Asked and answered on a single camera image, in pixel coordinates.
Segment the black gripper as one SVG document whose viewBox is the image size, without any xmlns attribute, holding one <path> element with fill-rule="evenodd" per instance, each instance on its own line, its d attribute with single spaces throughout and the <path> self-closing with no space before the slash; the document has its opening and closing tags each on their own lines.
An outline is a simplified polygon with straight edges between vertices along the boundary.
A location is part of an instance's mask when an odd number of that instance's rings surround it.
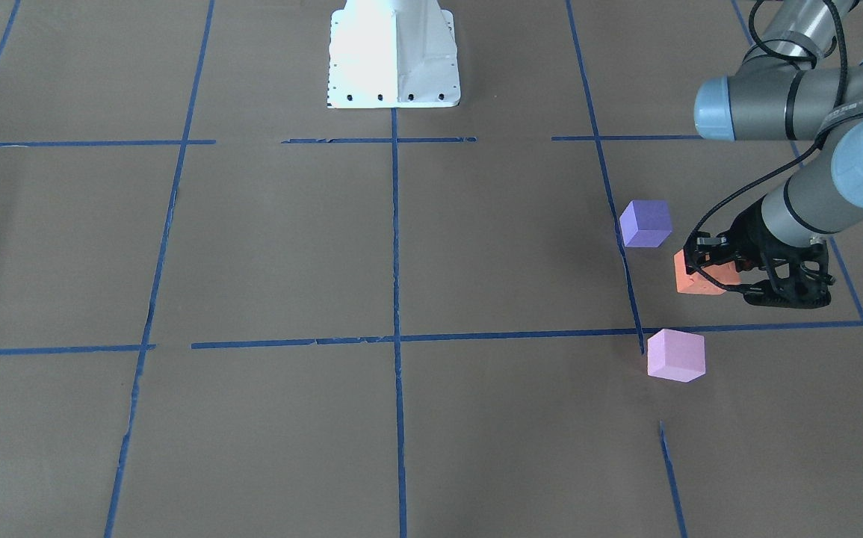
<svg viewBox="0 0 863 538">
<path fill-rule="evenodd" d="M 684 243 L 684 262 L 688 267 L 701 267 L 690 274 L 690 294 L 724 293 L 725 289 L 715 285 L 714 280 L 724 286 L 745 285 L 738 269 L 806 262 L 811 268 L 826 265 L 828 270 L 828 254 L 822 241 L 807 238 L 799 247 L 781 241 L 770 231 L 764 221 L 763 199 L 734 219 L 727 236 L 694 232 Z"/>
</svg>

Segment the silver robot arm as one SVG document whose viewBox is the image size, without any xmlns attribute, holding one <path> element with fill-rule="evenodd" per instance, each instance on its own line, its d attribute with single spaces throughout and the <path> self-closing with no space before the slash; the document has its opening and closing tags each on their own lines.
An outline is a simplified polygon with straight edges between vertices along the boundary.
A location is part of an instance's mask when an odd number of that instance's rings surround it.
<svg viewBox="0 0 863 538">
<path fill-rule="evenodd" d="M 678 265 L 756 306 L 817 309 L 830 300 L 827 242 L 863 221 L 863 59 L 851 66 L 845 16 L 855 1 L 786 1 L 738 71 L 706 81 L 694 123 L 707 140 L 811 142 L 764 176 L 789 178 L 708 234 L 699 221 Z"/>
</svg>

